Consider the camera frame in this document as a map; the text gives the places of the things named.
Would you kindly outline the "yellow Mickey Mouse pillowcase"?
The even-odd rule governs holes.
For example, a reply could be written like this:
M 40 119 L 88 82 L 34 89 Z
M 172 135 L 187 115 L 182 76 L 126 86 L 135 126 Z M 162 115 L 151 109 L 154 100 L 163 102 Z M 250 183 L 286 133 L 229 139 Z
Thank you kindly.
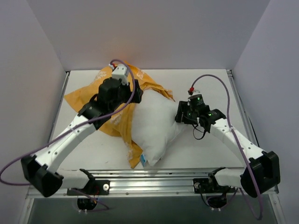
M 173 103 L 174 98 L 171 90 L 164 88 L 163 86 L 156 83 L 147 73 L 143 70 L 130 65 L 130 68 L 134 74 L 134 78 L 138 80 L 140 88 L 143 91 L 149 93 L 155 93 L 161 99 L 165 99 L 167 103 Z M 82 106 L 87 103 L 90 98 L 97 92 L 98 87 L 106 78 L 110 78 L 112 69 L 105 67 L 99 71 L 94 81 L 88 86 L 82 87 L 64 96 L 66 102 L 74 109 L 76 112 L 82 108 Z M 129 104 L 121 112 L 112 116 L 112 118 L 107 121 L 101 128 L 100 131 L 103 133 L 113 136 L 122 137 L 126 146 L 128 147 L 128 162 L 131 168 L 135 168 L 139 163 L 140 156 L 143 152 L 138 144 L 136 144 L 132 139 L 131 131 L 133 119 L 136 117 L 134 115 L 135 108 L 139 104 Z

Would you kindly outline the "white pillow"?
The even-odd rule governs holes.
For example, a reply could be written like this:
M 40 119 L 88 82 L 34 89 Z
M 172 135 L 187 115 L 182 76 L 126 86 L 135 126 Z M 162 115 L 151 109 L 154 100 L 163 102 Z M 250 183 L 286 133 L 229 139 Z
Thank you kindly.
M 178 103 L 154 90 L 145 90 L 140 103 L 135 105 L 131 138 L 142 150 L 151 166 L 165 155 L 167 148 L 185 129 L 175 116 Z

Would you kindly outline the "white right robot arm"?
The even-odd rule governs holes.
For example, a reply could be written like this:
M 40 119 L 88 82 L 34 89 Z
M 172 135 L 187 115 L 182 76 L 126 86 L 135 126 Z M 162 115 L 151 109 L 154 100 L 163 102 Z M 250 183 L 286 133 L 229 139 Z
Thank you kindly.
M 256 198 L 281 181 L 279 158 L 273 151 L 266 152 L 232 127 L 228 117 L 218 109 L 211 110 L 201 94 L 180 101 L 175 117 L 178 123 L 200 126 L 203 133 L 218 138 L 243 164 L 243 168 L 221 167 L 209 174 L 207 186 L 217 193 L 226 186 L 243 189 Z

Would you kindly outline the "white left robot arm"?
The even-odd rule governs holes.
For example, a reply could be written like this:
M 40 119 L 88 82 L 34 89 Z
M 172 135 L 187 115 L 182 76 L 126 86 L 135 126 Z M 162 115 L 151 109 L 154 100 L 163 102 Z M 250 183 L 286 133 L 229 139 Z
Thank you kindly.
M 141 102 L 143 91 L 138 80 L 134 81 L 134 85 L 132 91 L 121 80 L 105 79 L 99 86 L 99 92 L 79 110 L 56 141 L 21 159 L 25 179 L 44 197 L 52 196 L 60 188 L 77 189 L 84 196 L 95 194 L 99 185 L 90 172 L 82 168 L 63 170 L 59 166 L 86 137 L 111 119 L 120 105 Z

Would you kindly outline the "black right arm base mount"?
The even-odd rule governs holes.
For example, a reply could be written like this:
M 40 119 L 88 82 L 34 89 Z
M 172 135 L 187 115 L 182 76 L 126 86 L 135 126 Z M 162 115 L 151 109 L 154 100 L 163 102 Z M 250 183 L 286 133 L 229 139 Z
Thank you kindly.
M 194 178 L 193 190 L 196 194 L 224 194 L 234 193 L 235 188 L 213 184 L 208 178 Z

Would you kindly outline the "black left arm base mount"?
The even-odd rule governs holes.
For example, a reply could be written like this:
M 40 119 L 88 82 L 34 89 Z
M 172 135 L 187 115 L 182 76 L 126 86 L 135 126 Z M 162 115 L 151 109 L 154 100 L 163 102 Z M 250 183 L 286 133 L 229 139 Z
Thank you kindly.
M 89 181 L 83 189 L 67 189 L 68 196 L 78 196 L 80 193 L 92 196 L 109 195 L 110 181 L 109 180 L 93 180 Z

